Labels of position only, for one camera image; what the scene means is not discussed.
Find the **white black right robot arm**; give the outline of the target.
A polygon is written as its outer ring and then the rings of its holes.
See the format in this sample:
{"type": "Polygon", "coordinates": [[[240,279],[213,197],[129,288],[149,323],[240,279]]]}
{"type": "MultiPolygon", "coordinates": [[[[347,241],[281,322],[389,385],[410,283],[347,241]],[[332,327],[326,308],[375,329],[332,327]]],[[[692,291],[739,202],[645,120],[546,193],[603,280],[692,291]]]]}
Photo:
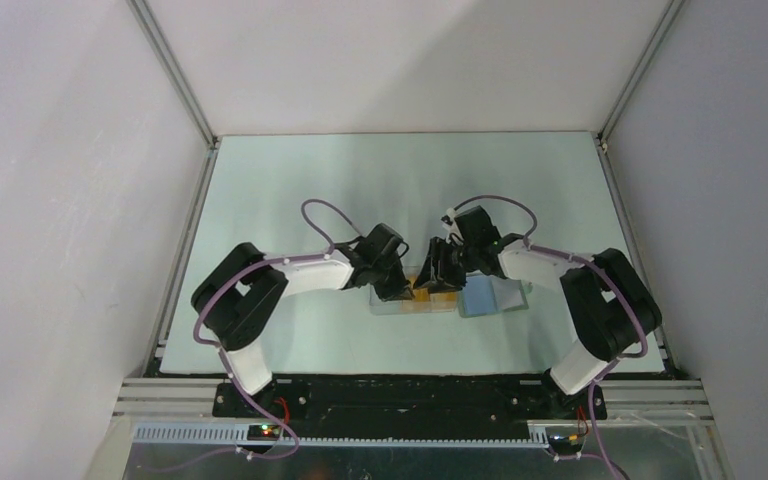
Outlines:
{"type": "Polygon", "coordinates": [[[648,337],[662,314],[622,251],[583,255],[538,245],[526,234],[502,235],[482,207],[450,209],[443,223],[447,234],[430,240],[416,288],[458,292],[469,274],[479,272],[563,295],[577,339],[548,371],[541,402],[551,416],[570,416],[582,403],[582,390],[622,360],[648,354],[648,337]]]}

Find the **orange VIP card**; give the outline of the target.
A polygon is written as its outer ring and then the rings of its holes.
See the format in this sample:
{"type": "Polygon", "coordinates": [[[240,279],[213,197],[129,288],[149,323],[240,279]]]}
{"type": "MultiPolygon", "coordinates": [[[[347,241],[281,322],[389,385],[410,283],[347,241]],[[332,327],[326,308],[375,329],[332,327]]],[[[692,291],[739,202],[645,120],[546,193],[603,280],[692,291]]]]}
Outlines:
{"type": "Polygon", "coordinates": [[[401,314],[444,313],[454,311],[458,304],[458,295],[451,293],[430,293],[427,289],[412,287],[413,298],[403,300],[398,312],[401,314]]]}

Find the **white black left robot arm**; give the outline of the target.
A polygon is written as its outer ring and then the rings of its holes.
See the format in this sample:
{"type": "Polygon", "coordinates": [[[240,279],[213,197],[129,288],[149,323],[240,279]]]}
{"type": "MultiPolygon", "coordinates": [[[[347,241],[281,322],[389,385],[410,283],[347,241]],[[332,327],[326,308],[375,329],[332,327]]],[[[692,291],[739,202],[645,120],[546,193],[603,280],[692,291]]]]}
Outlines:
{"type": "Polygon", "coordinates": [[[336,243],[322,253],[268,257],[252,243],[237,245],[196,288],[193,338],[218,350],[228,377],[238,384],[238,404],[264,416],[276,403],[273,372],[261,345],[278,303],[308,292],[370,286],[385,302],[413,298],[401,256],[409,246],[380,223],[369,234],[336,243]]]}

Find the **clear plastic tray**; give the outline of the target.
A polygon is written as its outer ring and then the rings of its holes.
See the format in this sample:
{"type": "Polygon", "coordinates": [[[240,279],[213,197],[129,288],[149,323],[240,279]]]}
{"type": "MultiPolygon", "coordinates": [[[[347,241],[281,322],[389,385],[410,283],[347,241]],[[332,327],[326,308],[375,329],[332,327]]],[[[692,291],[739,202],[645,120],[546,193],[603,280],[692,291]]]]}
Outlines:
{"type": "Polygon", "coordinates": [[[407,315],[448,313],[458,306],[457,293],[430,294],[427,289],[411,289],[409,300],[382,301],[373,289],[369,295],[369,309],[373,315],[407,315]]]}

